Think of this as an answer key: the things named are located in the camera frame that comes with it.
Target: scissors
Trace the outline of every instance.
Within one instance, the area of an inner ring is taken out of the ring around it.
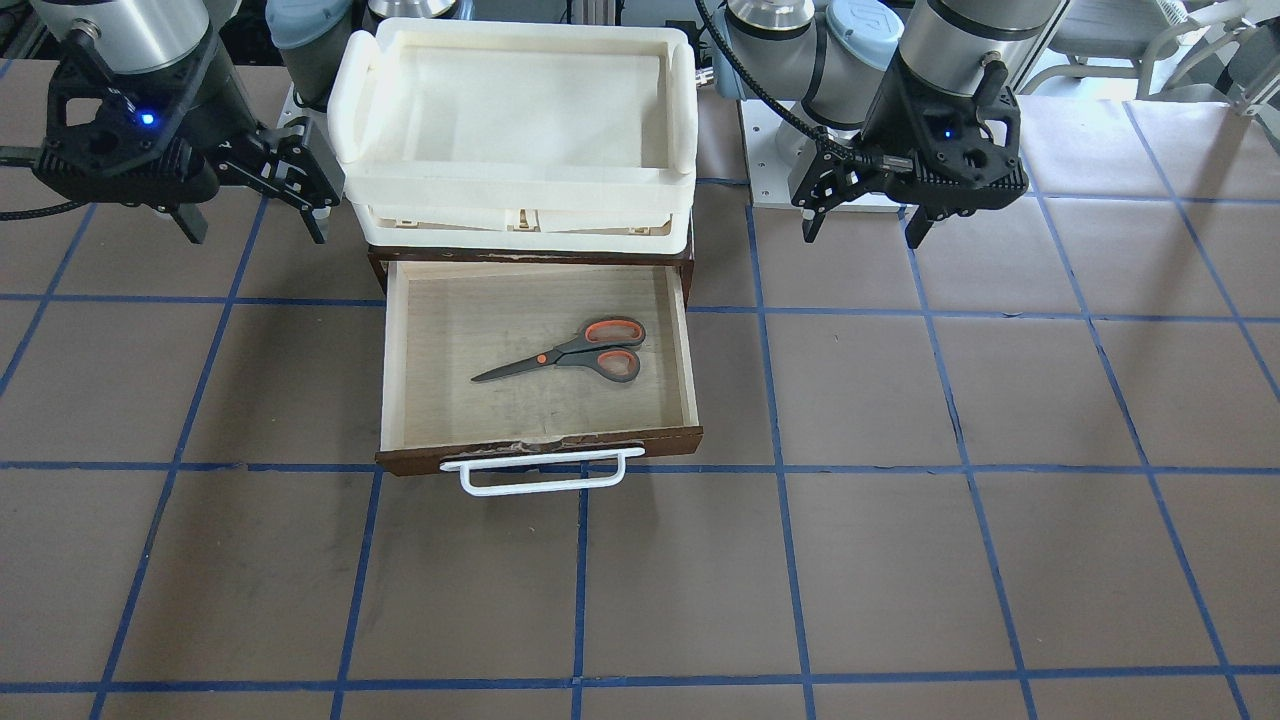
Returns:
[[[644,325],[631,318],[599,318],[582,325],[573,340],[527,360],[476,375],[471,382],[483,383],[549,365],[590,368],[607,380],[631,382],[640,374],[640,357],[628,347],[640,345],[644,337]]]

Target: white plastic container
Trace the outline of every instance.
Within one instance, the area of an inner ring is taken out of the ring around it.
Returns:
[[[329,101],[371,245],[671,255],[694,197],[675,29],[388,19]]]

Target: open drawer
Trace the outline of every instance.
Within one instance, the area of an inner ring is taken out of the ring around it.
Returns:
[[[635,318],[645,327],[644,343],[632,348],[640,374],[631,382],[559,366],[471,382],[566,342],[586,320],[607,315]],[[686,455],[701,436],[675,268],[389,264],[378,462],[390,473],[457,469],[467,487],[472,468],[608,456],[620,465],[616,477],[605,478],[612,484],[621,480],[626,456]],[[467,487],[472,495],[506,493],[492,489]]]

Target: light blue cap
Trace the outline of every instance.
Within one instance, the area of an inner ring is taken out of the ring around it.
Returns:
[[[280,50],[302,47],[351,17],[352,0],[266,0],[266,27]]]
[[[827,22],[845,50],[877,70],[888,68],[902,37],[902,18],[877,0],[831,0]]]

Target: drawer handle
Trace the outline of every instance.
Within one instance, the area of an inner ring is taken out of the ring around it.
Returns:
[[[517,455],[515,457],[486,457],[480,460],[451,460],[440,462],[444,473],[458,473],[462,480],[462,489],[476,497],[492,497],[495,495],[524,495],[531,492],[557,492],[563,489],[590,489],[607,488],[622,482],[622,475],[627,473],[627,457],[640,457],[644,455],[643,447],[620,447],[614,450],[582,450],[577,452],[547,452],[543,455]],[[618,469],[607,478],[581,478],[572,480],[545,480],[541,483],[516,483],[509,486],[484,486],[471,484],[471,470],[494,470],[498,468],[524,468],[527,465],[558,465],[562,462],[582,462],[584,460],[613,459]]]

